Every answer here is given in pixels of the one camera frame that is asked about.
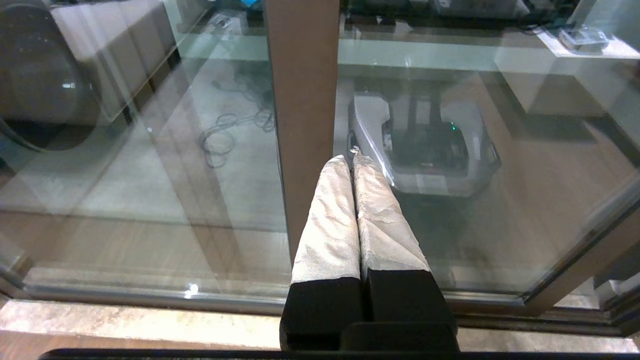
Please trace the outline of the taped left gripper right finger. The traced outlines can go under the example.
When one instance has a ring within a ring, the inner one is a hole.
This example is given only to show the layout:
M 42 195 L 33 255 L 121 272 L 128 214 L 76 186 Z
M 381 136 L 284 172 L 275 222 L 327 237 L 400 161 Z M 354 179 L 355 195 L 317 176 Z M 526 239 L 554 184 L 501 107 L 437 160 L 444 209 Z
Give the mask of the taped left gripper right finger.
M 353 156 L 361 272 L 375 322 L 454 326 L 455 317 L 380 167 Z

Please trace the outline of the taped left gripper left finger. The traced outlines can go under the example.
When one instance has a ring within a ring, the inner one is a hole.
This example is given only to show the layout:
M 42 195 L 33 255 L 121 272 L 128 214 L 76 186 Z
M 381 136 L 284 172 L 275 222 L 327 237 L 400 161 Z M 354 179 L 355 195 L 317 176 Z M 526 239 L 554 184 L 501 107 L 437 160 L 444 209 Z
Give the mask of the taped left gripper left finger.
M 295 253 L 279 322 L 282 350 L 339 350 L 342 332 L 363 321 L 360 252 L 351 171 L 338 155 L 320 171 Z

